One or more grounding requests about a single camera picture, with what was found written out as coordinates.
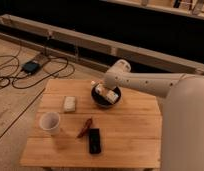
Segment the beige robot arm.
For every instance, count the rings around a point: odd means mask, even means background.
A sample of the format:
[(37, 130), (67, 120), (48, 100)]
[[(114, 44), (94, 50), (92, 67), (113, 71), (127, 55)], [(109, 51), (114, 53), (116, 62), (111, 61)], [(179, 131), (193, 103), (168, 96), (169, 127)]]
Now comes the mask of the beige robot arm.
[(164, 99), (160, 171), (204, 171), (204, 76), (133, 73), (125, 60), (104, 75), (104, 85)]

